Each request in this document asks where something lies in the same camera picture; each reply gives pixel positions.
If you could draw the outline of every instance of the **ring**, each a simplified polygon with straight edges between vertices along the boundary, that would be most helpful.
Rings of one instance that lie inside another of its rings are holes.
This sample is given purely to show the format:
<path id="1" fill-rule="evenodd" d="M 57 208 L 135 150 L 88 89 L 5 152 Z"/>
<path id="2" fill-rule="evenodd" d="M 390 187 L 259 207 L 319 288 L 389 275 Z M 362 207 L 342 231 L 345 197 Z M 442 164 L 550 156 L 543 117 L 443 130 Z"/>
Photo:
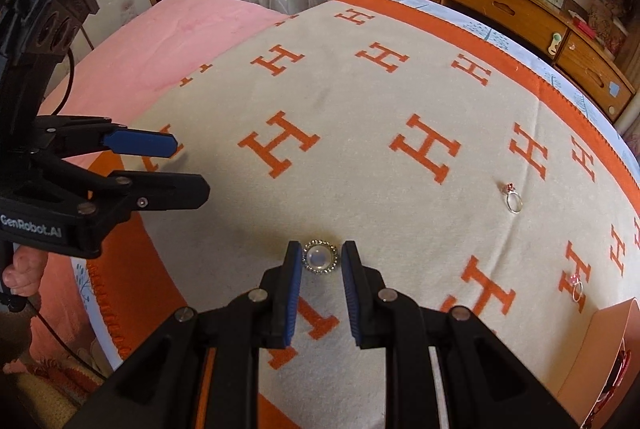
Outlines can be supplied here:
<path id="1" fill-rule="evenodd" d="M 578 287 L 578 285 L 580 285 L 580 293 L 578 294 L 578 298 L 575 298 L 575 290 Z M 574 289 L 571 292 L 571 297 L 575 303 L 580 302 L 580 299 L 582 299 L 582 281 L 578 281 L 576 284 L 574 284 Z"/>
<path id="2" fill-rule="evenodd" d="M 520 197 L 520 195 L 516 192 L 516 188 L 513 186 L 513 184 L 506 184 L 504 186 L 504 189 L 502 190 L 503 194 L 505 194 L 507 196 L 506 201 L 507 201 L 507 208 L 513 212 L 513 214 L 517 214 L 522 210 L 523 207 L 523 203 L 522 203 L 522 198 Z M 511 206 L 511 202 L 510 202 L 510 198 L 514 196 L 516 203 L 515 206 Z"/>
<path id="3" fill-rule="evenodd" d="M 302 251 L 302 264 L 309 272 L 328 274 L 338 265 L 338 251 L 328 241 L 313 239 Z"/>

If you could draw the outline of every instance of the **pink blanket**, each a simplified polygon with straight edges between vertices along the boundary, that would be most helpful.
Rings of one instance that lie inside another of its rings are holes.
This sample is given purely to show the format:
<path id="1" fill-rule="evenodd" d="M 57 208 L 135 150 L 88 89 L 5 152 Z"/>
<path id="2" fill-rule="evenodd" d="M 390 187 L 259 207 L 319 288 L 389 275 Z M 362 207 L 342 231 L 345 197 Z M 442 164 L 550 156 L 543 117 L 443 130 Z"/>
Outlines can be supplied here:
<path id="1" fill-rule="evenodd" d="M 199 65 L 282 19 L 277 12 L 238 0 L 163 0 L 78 63 L 73 91 L 62 113 L 130 123 Z M 40 112 L 53 111 L 65 89 L 66 80 Z M 87 167 L 93 159 L 78 161 Z M 91 328 L 68 257 L 50 256 L 40 292 L 41 313 L 56 332 L 74 349 L 87 347 Z M 64 355 L 39 320 L 32 327 L 34 358 Z"/>

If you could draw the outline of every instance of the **dresser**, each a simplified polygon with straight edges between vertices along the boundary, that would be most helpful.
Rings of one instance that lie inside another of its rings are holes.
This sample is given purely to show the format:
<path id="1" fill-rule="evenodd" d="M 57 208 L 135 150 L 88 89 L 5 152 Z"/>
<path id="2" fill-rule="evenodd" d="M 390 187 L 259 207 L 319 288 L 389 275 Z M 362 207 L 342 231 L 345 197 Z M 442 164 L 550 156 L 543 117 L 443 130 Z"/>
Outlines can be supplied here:
<path id="1" fill-rule="evenodd" d="M 635 89 L 604 53 L 545 0 L 430 0 L 497 24 L 569 79 L 614 122 Z"/>

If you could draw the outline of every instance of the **blue sticker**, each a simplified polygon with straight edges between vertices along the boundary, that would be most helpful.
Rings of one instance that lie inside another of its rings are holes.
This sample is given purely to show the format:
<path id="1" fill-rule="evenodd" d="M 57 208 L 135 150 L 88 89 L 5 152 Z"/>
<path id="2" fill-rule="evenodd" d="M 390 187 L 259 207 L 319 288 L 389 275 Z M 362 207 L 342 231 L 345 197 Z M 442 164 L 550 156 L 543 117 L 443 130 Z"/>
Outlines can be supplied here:
<path id="1" fill-rule="evenodd" d="M 613 98 L 616 98 L 618 96 L 618 93 L 620 92 L 620 86 L 617 85 L 615 82 L 610 82 L 609 83 L 609 93 Z"/>

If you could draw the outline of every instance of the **blue gripper pad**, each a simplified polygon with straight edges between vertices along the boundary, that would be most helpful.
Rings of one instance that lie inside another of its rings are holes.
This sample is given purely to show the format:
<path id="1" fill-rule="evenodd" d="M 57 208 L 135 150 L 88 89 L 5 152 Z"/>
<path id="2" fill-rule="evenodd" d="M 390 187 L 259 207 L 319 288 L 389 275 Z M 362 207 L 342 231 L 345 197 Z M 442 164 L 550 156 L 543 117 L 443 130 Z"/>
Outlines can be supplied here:
<path id="1" fill-rule="evenodd" d="M 298 314 L 298 297 L 300 296 L 300 281 L 302 280 L 302 246 L 297 244 L 293 275 L 287 296 L 287 317 L 284 326 L 284 343 L 288 347 L 291 344 L 293 333 L 296 330 L 296 316 Z"/>
<path id="2" fill-rule="evenodd" d="M 358 292 L 351 269 L 351 260 L 346 247 L 342 246 L 340 254 L 340 264 L 342 266 L 342 282 L 344 283 L 344 295 L 347 299 L 347 311 L 349 312 L 349 324 L 351 325 L 351 335 L 356 340 L 356 345 L 360 346 L 362 334 L 360 333 L 360 304 L 358 303 Z"/>
<path id="3" fill-rule="evenodd" d="M 137 129 L 118 129 L 102 139 L 102 145 L 115 154 L 170 158 L 178 149 L 173 135 Z"/>

